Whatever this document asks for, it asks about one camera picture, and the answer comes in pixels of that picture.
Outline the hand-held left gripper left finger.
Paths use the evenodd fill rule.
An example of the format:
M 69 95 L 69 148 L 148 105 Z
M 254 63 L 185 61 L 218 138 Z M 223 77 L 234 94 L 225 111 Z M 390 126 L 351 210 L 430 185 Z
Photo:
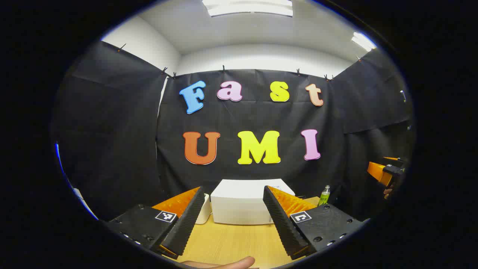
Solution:
M 106 226 L 144 249 L 177 259 L 184 253 L 204 202 L 200 186 L 153 207 L 137 204 Z

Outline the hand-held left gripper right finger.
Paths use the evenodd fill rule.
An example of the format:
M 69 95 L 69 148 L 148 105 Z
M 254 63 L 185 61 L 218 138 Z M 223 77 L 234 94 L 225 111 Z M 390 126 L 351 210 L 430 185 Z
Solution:
M 329 203 L 314 206 L 272 186 L 264 187 L 263 202 L 291 259 L 322 254 L 365 225 Z

